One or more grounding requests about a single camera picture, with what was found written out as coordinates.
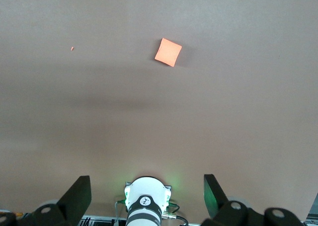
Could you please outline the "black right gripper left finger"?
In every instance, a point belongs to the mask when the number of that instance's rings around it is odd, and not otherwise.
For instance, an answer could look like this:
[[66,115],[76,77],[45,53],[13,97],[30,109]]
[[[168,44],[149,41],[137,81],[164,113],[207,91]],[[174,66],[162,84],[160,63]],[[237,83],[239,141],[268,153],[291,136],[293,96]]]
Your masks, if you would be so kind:
[[1,213],[2,226],[76,226],[91,203],[90,176],[80,176],[54,204],[45,204],[26,217]]

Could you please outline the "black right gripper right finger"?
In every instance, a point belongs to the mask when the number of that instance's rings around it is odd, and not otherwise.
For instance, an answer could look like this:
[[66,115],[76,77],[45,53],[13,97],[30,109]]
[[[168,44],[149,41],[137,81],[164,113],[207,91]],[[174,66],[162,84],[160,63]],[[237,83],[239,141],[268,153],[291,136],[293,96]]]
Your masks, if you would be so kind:
[[203,226],[303,226],[292,212],[267,208],[263,214],[237,200],[230,201],[213,174],[204,175],[204,201],[209,218]]

